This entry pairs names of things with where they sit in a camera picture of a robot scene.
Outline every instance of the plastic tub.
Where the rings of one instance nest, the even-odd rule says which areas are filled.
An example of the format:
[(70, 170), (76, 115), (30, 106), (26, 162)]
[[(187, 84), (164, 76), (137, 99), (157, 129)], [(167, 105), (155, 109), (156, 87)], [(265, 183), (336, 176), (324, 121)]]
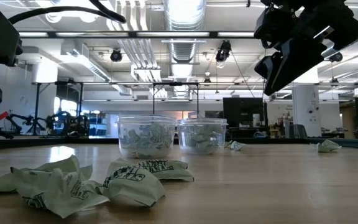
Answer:
[(207, 155), (224, 148), (226, 119), (195, 118), (178, 120), (180, 149), (188, 154)]
[(119, 150), (125, 157), (158, 159), (172, 152), (175, 118), (122, 116), (117, 125)]

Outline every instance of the workbench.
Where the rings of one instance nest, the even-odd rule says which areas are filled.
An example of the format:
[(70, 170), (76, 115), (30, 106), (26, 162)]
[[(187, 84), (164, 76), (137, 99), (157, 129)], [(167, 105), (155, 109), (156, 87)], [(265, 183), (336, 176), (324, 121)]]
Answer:
[[(318, 154), (307, 144), (249, 144), (210, 156), (182, 154), (195, 182), (163, 183), (154, 207), (106, 202), (66, 219), (0, 194), (0, 223), (358, 223), (358, 149)], [(117, 144), (64, 144), (0, 149), (0, 175), (76, 155), (103, 182)]]

